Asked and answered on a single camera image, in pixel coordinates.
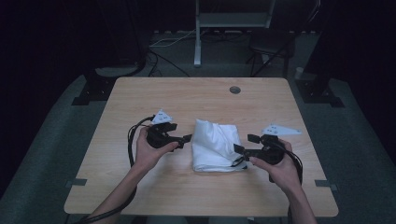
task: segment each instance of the gray carpet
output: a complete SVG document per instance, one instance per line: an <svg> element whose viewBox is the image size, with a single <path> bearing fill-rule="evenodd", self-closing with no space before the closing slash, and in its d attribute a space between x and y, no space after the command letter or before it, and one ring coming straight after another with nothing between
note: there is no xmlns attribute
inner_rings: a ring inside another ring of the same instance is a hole
<svg viewBox="0 0 396 224"><path fill-rule="evenodd" d="M178 36L182 35L155 35L153 39ZM219 38L203 36L203 64L199 68L193 66L193 39L152 50L191 77L248 77L250 64L245 64L251 56L248 37L242 35L227 39L213 42ZM361 113L347 83L331 80L332 91L346 106L334 108L326 104L305 104L293 82L295 68L306 65L317 39L317 35L302 35L297 39L296 55L290 61L289 82L323 170L328 180L338 188L333 195L339 215L319 218L318 222L394 223L396 168ZM148 55L148 64L138 76L149 74L150 62L155 62L153 54ZM101 70L104 73L119 71L122 72L121 69ZM162 59L154 71L156 77L186 76ZM260 77L280 77L281 71L282 61L275 60ZM49 112L0 202L0 223L72 223L80 218L75 215L69 217L64 212L64 202L70 190L65 183L76 176L106 105L106 102L71 105L84 83L84 77L79 77ZM130 223L132 219L123 216L119 223ZM275 217L257 217L256 221L280 222Z"/></svg>

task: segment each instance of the white cloth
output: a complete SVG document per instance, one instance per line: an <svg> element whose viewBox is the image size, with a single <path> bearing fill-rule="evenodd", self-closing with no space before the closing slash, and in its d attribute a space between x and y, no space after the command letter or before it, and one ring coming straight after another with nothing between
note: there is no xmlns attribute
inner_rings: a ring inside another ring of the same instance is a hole
<svg viewBox="0 0 396 224"><path fill-rule="evenodd" d="M196 120L192 137L192 166L197 172L231 172L243 170L244 161L232 167L242 155L233 151L241 145L235 125Z"/></svg>

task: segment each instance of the handheld controller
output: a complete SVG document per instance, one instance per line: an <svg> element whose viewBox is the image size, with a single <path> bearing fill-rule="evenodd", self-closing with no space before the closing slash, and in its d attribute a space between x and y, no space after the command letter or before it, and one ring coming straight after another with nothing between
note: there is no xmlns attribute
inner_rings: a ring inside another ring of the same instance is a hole
<svg viewBox="0 0 396 224"><path fill-rule="evenodd" d="M164 147L171 142L178 142L176 148L183 148L185 143L190 142L192 134L183 137L173 137L168 134L177 128L175 123L160 123L148 128L147 140L148 143L155 148Z"/></svg>
<svg viewBox="0 0 396 224"><path fill-rule="evenodd" d="M285 155L285 146L279 142L277 136L265 134L259 137L254 134L248 134L247 140L253 143L262 143L262 149L245 149L244 147L233 145L233 150L244 156L245 161L249 161L249 157L256 157L263 161L268 162L271 165L276 165L283 160ZM270 176L270 182L274 183L274 180Z"/></svg>

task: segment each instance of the wooden table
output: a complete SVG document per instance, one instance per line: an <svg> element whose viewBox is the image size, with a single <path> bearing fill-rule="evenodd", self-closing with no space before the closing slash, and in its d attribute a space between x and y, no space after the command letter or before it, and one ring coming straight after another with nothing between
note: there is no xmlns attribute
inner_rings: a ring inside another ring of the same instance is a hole
<svg viewBox="0 0 396 224"><path fill-rule="evenodd" d="M241 89L230 92L232 86ZM287 80L249 77L122 77L116 82L98 123L77 178L64 206L69 214L89 214L129 170L128 130L160 109L173 117L173 136L193 133L195 120L235 124L243 146L247 134L261 135L270 123L302 130L285 135L304 164L303 187L317 217L334 217L338 208L325 180L318 156L304 126ZM191 143L164 155L139 183L130 215L282 217L288 200L268 174L251 163L234 173L197 173L192 170Z"/></svg>

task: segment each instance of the left hand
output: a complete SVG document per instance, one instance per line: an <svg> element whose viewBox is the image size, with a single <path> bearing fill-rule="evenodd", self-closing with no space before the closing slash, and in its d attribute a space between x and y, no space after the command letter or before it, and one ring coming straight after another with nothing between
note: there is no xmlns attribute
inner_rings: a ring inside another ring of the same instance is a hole
<svg viewBox="0 0 396 224"><path fill-rule="evenodd" d="M147 172L155 167L158 160L167 152L174 150L178 146L178 142L172 142L164 147L152 147L146 137L148 135L149 127L140 129L139 137L136 141L136 156L134 166L138 166Z"/></svg>

